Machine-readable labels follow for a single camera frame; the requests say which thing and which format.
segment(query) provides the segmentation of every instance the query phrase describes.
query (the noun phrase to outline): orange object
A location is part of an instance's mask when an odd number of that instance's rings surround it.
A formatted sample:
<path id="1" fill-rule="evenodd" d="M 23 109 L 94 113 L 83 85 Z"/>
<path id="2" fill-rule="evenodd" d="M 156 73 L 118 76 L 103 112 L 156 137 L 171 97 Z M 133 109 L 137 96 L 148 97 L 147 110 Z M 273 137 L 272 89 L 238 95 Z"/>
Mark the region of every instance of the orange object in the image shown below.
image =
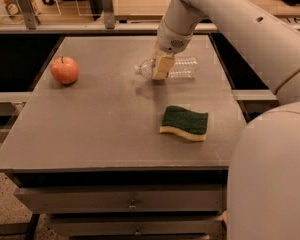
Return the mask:
<path id="1" fill-rule="evenodd" d="M 79 76 L 77 62 L 70 57 L 59 57 L 50 66 L 51 74 L 61 84 L 72 84 Z"/>

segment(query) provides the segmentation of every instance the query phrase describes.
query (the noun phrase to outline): green scouring pad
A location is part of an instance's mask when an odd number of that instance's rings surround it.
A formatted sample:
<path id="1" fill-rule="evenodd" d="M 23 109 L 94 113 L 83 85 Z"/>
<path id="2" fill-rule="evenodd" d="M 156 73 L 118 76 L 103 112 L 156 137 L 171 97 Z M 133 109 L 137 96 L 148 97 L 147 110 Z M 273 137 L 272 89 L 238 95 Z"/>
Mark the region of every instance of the green scouring pad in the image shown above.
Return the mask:
<path id="1" fill-rule="evenodd" d="M 160 126 L 160 133 L 174 133 L 191 141 L 204 141 L 207 125 L 208 113 L 197 113 L 179 106 L 168 106 Z"/>

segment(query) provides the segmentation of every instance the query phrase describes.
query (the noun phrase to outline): floor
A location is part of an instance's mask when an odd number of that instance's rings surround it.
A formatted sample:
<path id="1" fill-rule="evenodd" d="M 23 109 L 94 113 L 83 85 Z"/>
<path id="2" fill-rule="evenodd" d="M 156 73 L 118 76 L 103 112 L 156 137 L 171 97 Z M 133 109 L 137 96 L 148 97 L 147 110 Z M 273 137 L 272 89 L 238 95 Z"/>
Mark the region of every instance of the floor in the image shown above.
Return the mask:
<path id="1" fill-rule="evenodd" d="M 0 173 L 0 225 L 29 223 L 31 212 L 13 195 L 16 186 L 4 174 Z M 25 235 L 0 236 L 0 240 L 23 240 Z M 68 237 L 56 234 L 48 226 L 48 217 L 41 215 L 34 240 L 67 240 Z"/>

